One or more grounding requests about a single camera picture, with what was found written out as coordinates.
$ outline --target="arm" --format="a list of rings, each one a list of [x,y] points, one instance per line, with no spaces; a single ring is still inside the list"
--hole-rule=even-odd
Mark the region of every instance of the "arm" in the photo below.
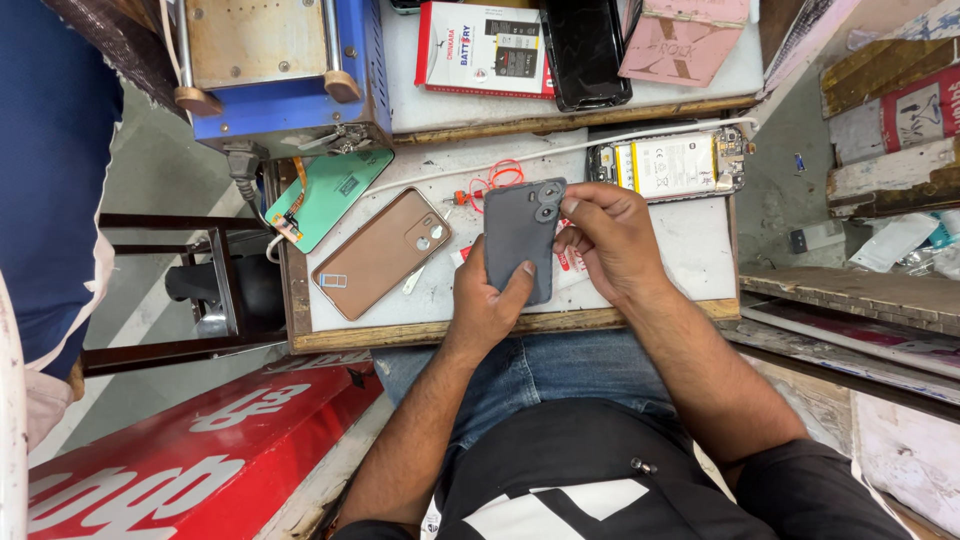
[[[609,184],[567,188],[564,215],[575,227],[554,251],[576,248],[597,291],[627,318],[684,426],[734,487],[736,461],[807,438],[797,414],[670,282],[646,202]]]
[[[533,290],[534,265],[521,264],[501,294],[487,284],[483,235],[453,283],[453,320],[444,343],[364,458],[338,527],[361,520],[400,524],[415,537],[444,460],[473,370],[514,327]]]

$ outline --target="sim card tray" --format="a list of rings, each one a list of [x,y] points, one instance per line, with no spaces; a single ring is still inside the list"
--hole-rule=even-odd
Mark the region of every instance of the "sim card tray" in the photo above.
[[[321,274],[320,286],[335,289],[347,288],[347,276],[343,274]]]

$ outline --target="red sign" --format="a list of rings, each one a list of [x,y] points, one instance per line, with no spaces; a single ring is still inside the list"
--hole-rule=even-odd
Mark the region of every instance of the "red sign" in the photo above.
[[[32,469],[29,538],[252,538],[382,390],[369,351],[284,358]]]
[[[944,69],[880,98],[887,154],[957,134],[960,66]]]

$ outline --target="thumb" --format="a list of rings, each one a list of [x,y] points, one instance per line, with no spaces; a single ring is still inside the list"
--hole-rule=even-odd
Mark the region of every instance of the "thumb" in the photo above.
[[[616,228],[613,219],[603,209],[590,201],[577,199],[576,197],[564,197],[560,208],[574,225],[587,233],[594,245],[602,247]]]
[[[530,293],[534,290],[534,273],[537,266],[529,260],[524,260],[514,270],[514,274],[507,282],[507,287],[500,294],[497,301],[506,309],[513,313],[519,313],[523,305],[530,299]]]

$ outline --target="person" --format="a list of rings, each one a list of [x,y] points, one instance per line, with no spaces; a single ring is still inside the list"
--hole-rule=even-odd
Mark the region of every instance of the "person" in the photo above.
[[[113,270],[97,224],[123,88],[40,0],[0,3],[0,73],[0,272],[26,364],[32,451],[83,395],[78,357]]]
[[[524,262],[497,291],[478,237],[440,348],[373,352],[399,407],[335,540],[418,537],[431,499],[441,540],[911,538],[855,463],[811,440],[671,283],[642,197],[573,184],[561,208],[574,226],[554,251],[580,252],[630,329],[506,338],[534,268]]]

